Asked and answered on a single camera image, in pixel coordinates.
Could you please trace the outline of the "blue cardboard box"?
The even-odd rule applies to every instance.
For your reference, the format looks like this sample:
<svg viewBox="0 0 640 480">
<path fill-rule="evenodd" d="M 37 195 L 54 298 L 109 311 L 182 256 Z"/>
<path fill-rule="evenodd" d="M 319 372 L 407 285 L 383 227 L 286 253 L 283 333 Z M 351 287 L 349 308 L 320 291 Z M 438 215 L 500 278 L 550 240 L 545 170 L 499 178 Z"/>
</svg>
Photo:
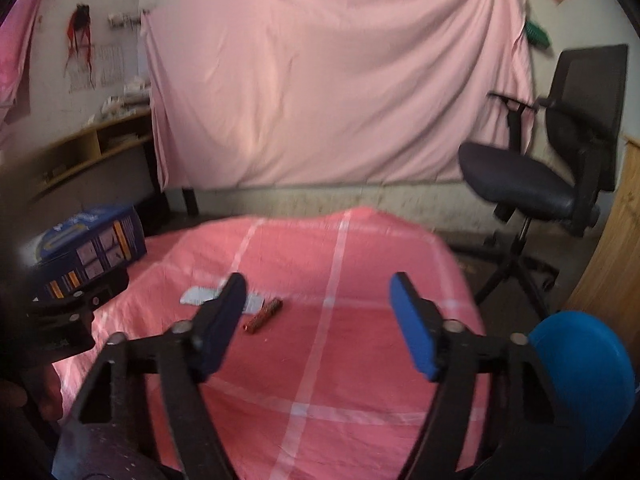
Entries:
<svg viewBox="0 0 640 480">
<path fill-rule="evenodd" d="M 27 261 L 39 300 L 70 296 L 81 286 L 146 255 L 140 219 L 129 205 L 105 205 L 74 214 L 32 240 Z"/>
</svg>

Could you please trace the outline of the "wooden shelf desk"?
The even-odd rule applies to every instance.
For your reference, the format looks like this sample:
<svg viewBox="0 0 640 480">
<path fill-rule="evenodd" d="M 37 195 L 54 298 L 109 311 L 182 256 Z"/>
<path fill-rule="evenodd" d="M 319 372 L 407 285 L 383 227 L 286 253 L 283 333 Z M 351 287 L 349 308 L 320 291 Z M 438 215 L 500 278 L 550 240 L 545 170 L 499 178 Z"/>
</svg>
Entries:
<svg viewBox="0 0 640 480">
<path fill-rule="evenodd" d="M 153 195 L 160 195 L 152 116 L 146 108 L 125 117 L 93 124 L 35 152 L 25 162 L 34 186 L 27 203 L 35 204 L 94 167 L 137 148 L 143 150 Z"/>
</svg>

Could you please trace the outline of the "wooden cabinet panel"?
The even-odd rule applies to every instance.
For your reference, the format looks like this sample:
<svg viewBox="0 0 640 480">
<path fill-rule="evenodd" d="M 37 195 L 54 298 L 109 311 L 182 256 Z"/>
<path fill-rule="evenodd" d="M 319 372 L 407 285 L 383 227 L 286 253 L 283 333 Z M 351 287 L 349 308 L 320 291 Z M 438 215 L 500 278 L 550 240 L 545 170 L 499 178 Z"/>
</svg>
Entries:
<svg viewBox="0 0 640 480">
<path fill-rule="evenodd" d="M 633 356 L 639 353 L 639 196 L 639 141 L 628 138 L 608 221 L 565 304 L 568 310 L 587 312 L 608 324 Z"/>
</svg>

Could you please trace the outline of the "pink checked table cloth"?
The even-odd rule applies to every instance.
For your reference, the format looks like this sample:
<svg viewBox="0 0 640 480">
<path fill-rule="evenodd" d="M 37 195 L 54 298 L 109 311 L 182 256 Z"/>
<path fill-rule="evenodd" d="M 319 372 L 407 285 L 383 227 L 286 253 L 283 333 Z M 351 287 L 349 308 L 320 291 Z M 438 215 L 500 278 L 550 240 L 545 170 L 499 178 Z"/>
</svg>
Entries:
<svg viewBox="0 0 640 480">
<path fill-rule="evenodd" d="M 233 272 L 282 309 L 237 332 L 202 395 L 243 479 L 393 479 L 435 388 L 413 366 L 388 286 L 404 272 L 446 318 L 484 330 L 465 278 L 434 233 L 349 209 L 311 219 L 245 217 L 152 237 L 128 288 L 96 312 L 93 337 L 163 333 L 195 286 Z"/>
</svg>

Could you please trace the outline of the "black office chair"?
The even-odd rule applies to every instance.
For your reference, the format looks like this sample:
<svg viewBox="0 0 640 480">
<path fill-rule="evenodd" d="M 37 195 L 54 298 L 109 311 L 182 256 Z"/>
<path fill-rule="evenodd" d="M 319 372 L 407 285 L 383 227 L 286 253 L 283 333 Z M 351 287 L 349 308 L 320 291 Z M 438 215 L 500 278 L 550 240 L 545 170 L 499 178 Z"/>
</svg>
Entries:
<svg viewBox="0 0 640 480">
<path fill-rule="evenodd" d="M 535 221 L 556 223 L 571 236 L 581 237 L 597 224 L 598 197 L 615 188 L 628 51 L 624 44 L 562 51 L 549 93 L 531 103 L 488 92 L 488 98 L 506 108 L 509 144 L 496 148 L 465 142 L 458 149 L 459 166 L 465 184 L 494 205 L 499 221 L 521 214 L 523 224 L 506 249 L 500 248 L 497 234 L 480 246 L 452 245 L 456 254 L 496 267 L 475 294 L 476 304 L 500 284 L 515 280 L 538 318 L 548 318 L 544 295 L 555 286 L 560 271 L 526 255 L 528 230 Z M 570 170 L 570 181 L 524 151 L 524 116 L 538 112 L 544 113 L 548 143 Z"/>
</svg>

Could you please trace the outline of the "pink curtain left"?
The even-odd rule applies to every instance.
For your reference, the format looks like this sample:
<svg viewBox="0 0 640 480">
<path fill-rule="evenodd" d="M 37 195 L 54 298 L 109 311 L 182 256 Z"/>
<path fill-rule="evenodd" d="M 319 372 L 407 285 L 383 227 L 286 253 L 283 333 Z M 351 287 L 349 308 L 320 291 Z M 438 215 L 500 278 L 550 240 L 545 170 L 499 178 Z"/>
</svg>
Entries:
<svg viewBox="0 0 640 480">
<path fill-rule="evenodd" d="M 10 0 L 1 23 L 1 122 L 15 106 L 41 0 Z"/>
</svg>

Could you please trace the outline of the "red wall ornament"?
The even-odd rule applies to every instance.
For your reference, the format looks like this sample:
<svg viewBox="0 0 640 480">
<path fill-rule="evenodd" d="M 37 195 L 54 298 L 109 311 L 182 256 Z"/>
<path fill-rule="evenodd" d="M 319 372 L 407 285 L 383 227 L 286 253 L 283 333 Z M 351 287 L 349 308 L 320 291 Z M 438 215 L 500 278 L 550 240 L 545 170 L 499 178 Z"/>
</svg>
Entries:
<svg viewBox="0 0 640 480">
<path fill-rule="evenodd" d="M 66 28 L 68 67 L 71 60 L 76 60 L 88 70 L 89 79 L 93 74 L 93 43 L 91 36 L 91 15 L 88 4 L 78 3 L 70 16 Z"/>
</svg>

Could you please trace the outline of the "pink hanging wall sheet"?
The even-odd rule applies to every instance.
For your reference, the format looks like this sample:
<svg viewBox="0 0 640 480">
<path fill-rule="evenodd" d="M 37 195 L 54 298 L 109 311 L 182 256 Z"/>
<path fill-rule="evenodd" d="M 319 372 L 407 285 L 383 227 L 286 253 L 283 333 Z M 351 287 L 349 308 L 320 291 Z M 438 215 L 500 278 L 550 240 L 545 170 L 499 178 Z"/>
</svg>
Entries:
<svg viewBox="0 0 640 480">
<path fill-rule="evenodd" d="M 455 181 L 528 100 L 523 0 L 174 0 L 146 14 L 164 188 Z"/>
</svg>

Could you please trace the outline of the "green brush on wall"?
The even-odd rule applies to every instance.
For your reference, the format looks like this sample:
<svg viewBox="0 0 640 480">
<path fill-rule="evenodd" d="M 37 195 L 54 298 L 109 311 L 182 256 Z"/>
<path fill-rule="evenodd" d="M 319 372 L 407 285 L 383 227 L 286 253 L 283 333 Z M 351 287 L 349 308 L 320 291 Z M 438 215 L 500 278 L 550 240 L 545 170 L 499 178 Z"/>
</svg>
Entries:
<svg viewBox="0 0 640 480">
<path fill-rule="evenodd" d="M 526 20 L 524 32 L 528 43 L 539 50 L 548 50 L 551 48 L 551 41 L 547 32 L 537 23 Z"/>
</svg>

